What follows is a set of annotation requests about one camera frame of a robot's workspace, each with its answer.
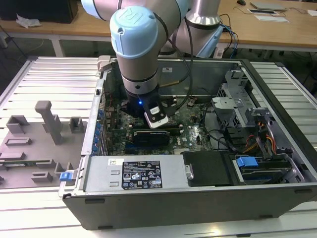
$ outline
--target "slotted metal table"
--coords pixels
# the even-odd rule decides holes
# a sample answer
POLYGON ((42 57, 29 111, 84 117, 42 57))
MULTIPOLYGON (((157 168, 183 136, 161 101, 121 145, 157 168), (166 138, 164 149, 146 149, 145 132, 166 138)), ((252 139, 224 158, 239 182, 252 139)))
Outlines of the slotted metal table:
MULTIPOLYGON (((317 148, 317 102, 283 66, 252 63, 284 108, 317 148)), ((38 100, 52 101, 61 121, 72 116, 88 120, 96 81, 97 58, 46 58, 27 61, 0 97, 0 142, 11 115, 42 121, 34 111, 38 100)), ((260 104, 265 103, 258 93, 260 104)), ((86 238, 315 238, 317 202, 307 202, 277 219, 191 224, 167 227, 87 231, 59 198, 58 187, 0 189, 0 237, 86 238)))

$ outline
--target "paper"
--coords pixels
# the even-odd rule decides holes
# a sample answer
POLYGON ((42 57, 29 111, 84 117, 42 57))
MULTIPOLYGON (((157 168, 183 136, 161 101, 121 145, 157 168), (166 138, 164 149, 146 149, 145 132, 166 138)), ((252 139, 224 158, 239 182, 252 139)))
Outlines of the paper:
POLYGON ((260 21, 278 21, 278 22, 289 22, 285 17, 275 16, 255 16, 260 21))
POLYGON ((32 19, 32 20, 26 19, 26 18, 23 18, 22 16, 19 16, 18 14, 16 16, 18 17, 18 19, 16 20, 16 23, 18 23, 19 25, 25 28, 41 26, 40 21, 37 19, 32 19))
POLYGON ((317 16, 317 11, 307 10, 307 12, 310 16, 317 16))

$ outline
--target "wooden desk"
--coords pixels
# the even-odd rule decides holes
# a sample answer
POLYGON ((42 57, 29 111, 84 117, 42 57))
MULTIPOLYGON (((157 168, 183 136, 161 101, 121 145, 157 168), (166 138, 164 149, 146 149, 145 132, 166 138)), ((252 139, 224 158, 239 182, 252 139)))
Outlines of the wooden desk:
MULTIPOLYGON (((300 8, 316 10, 317 3, 296 2, 282 0, 261 0, 277 3, 285 8, 300 8)), ((254 14, 249 14, 247 9, 254 9, 250 0, 241 6, 235 0, 221 0, 218 14, 227 13, 231 19, 231 27, 239 36, 239 48, 306 51, 317 52, 317 17, 299 13, 295 9, 288 9, 285 13, 287 22, 260 21, 254 14)), ((222 16, 224 24, 229 24, 228 17, 222 16)), ((224 49, 229 42, 229 33, 223 33, 220 38, 219 48, 224 49)))
MULTIPOLYGON (((61 24, 55 22, 41 22, 41 24, 42 26, 27 29, 20 26, 15 21, 0 20, 0 25, 12 37, 51 40, 55 54, 58 57, 64 57, 65 55, 64 50, 60 45, 60 40, 111 40, 109 23, 87 14, 81 4, 78 6, 78 13, 71 24, 61 24)), ((1 36, 6 37, 6 34, 0 29, 0 38, 1 36)))
MULTIPOLYGON (((317 3, 295 2, 282 0, 261 0, 278 3, 286 8, 296 7, 300 9, 316 10, 317 3)), ((221 0, 218 14, 227 13, 231 19, 231 26, 239 36, 239 48, 285 50, 317 52, 317 16, 301 14, 295 9, 285 12, 289 23, 259 21, 254 14, 244 14, 250 5, 246 0, 246 6, 236 3, 236 0, 221 0)), ((221 17, 224 24, 228 24, 226 16, 221 17)), ((96 19, 87 14, 79 5, 78 14, 71 24, 53 22, 41 22, 42 26, 26 29, 15 21, 0 20, 1 26, 13 37, 41 38, 52 41, 56 56, 64 56, 60 40, 87 40, 110 41, 109 23, 96 19)), ((223 33, 217 45, 218 51, 223 51, 230 41, 228 33, 223 33)))

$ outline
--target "computer case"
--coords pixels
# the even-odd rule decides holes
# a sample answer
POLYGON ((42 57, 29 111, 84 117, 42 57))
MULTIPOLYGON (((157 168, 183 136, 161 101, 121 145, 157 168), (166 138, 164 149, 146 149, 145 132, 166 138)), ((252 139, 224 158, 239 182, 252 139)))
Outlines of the computer case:
POLYGON ((16 14, 28 19, 71 23, 78 11, 76 0, 0 0, 2 20, 16 20, 16 14))

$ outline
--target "power supply label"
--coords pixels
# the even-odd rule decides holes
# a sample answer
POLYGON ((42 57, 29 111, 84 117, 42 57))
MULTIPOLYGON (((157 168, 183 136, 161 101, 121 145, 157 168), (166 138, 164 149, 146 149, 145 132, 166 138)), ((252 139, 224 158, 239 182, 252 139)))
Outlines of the power supply label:
POLYGON ((123 162, 122 188, 163 188, 159 161, 123 162))

